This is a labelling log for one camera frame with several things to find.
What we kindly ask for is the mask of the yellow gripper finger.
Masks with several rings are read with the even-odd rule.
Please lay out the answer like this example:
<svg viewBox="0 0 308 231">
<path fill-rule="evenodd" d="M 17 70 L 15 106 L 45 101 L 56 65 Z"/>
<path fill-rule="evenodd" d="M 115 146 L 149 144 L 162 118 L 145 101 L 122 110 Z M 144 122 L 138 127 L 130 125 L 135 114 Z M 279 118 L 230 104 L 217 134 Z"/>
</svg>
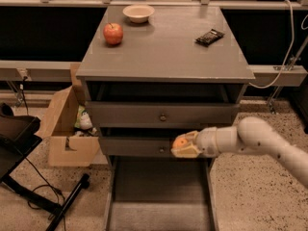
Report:
<svg viewBox="0 0 308 231">
<path fill-rule="evenodd" d="M 171 149 L 172 154 L 177 158 L 197 158 L 200 155 L 200 151 L 194 146 L 189 144 L 184 147 L 177 147 Z"/>
<path fill-rule="evenodd" d="M 188 143 L 189 143 L 189 142 L 194 142 L 195 138 L 197 137 L 197 135 L 198 135 L 197 131 L 191 131 L 189 133 L 180 135 L 177 138 L 185 138 L 188 141 Z"/>
</svg>

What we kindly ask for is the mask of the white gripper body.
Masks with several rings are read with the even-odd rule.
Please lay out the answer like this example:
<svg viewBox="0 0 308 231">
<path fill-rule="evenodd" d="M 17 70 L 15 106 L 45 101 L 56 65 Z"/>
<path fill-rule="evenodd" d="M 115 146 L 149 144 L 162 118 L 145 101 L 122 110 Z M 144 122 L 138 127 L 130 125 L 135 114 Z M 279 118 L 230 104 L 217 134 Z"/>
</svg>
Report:
<svg viewBox="0 0 308 231">
<path fill-rule="evenodd" d="M 217 127 L 205 128 L 196 137 L 196 146 L 200 154 L 206 158 L 218 156 Z"/>
</svg>

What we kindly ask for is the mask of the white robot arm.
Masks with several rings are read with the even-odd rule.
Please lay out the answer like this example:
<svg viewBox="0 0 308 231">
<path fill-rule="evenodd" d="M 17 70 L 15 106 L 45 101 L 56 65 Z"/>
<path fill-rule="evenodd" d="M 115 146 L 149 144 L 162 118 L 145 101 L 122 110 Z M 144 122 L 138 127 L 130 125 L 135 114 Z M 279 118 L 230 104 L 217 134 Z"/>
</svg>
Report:
<svg viewBox="0 0 308 231">
<path fill-rule="evenodd" d="M 291 145 L 259 117 L 245 117 L 236 126 L 210 127 L 180 135 L 170 151 L 176 158 L 188 159 L 216 158 L 222 153 L 269 155 L 308 187 L 308 153 Z"/>
</svg>

